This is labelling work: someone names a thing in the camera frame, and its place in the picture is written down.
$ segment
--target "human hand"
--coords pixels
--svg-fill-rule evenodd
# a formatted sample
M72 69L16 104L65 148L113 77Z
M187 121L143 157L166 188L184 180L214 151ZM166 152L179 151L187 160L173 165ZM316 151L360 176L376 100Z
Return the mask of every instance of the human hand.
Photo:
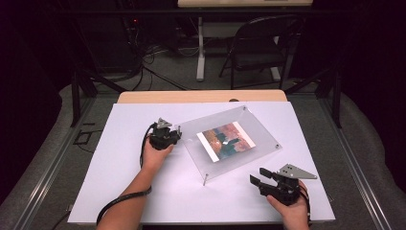
M170 145L166 149L162 150L155 149L149 142L149 137L147 137L143 153L143 167L141 170L156 174L159 169L161 169L165 158L172 152L172 150L173 145Z
M306 195L307 188L305 187L305 184L299 180L299 185L302 187L301 192ZM266 199L281 214L283 224L287 230L308 229L307 205L305 199L301 195L296 203L289 206L280 203L271 195L268 195Z

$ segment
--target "forearm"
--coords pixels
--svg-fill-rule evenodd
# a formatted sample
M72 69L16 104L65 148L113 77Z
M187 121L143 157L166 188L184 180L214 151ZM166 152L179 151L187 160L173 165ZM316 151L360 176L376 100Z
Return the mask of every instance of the forearm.
M121 196L146 191L153 177L154 173L140 170ZM117 203L107 210L97 229L137 229L146 203L146 195Z

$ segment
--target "black curtain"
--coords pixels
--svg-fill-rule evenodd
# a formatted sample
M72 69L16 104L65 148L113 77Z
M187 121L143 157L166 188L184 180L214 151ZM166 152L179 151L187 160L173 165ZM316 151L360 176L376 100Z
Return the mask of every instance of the black curtain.
M343 72L343 91L367 115L385 148L385 162L406 193L406 21L405 5L375 9Z

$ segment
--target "human arm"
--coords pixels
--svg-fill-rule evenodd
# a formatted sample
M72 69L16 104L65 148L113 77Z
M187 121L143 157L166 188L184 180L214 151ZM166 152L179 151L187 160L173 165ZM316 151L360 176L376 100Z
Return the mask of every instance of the human arm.
M146 140L143 167L134 177L121 196L148 190L153 178L161 169L165 158L173 150L173 145L157 150ZM97 229L137 229L147 203L147 196L138 196L113 205L101 219Z

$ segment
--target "dark background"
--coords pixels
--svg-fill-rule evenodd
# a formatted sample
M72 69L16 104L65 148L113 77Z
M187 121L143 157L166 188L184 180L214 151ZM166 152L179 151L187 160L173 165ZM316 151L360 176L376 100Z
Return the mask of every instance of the dark background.
M167 1L161 8L175 6ZM361 1L314 0L314 9L355 9ZM154 8L154 1L2 1L0 5L1 72L1 194L9 194L54 125L61 108L58 91L71 82L76 68L95 72L131 72L140 64L140 53L128 42L122 18L55 18L58 9L116 10ZM386 151L386 164L395 182L406 191L402 166L406 162L403 142L406 111L403 99L406 73L404 7L385 2L354 40L353 49L340 70L343 91L369 117ZM176 48L175 28L182 19L159 17L141 21L153 37ZM334 61L353 31L352 19L311 18L306 21L291 78L309 78Z

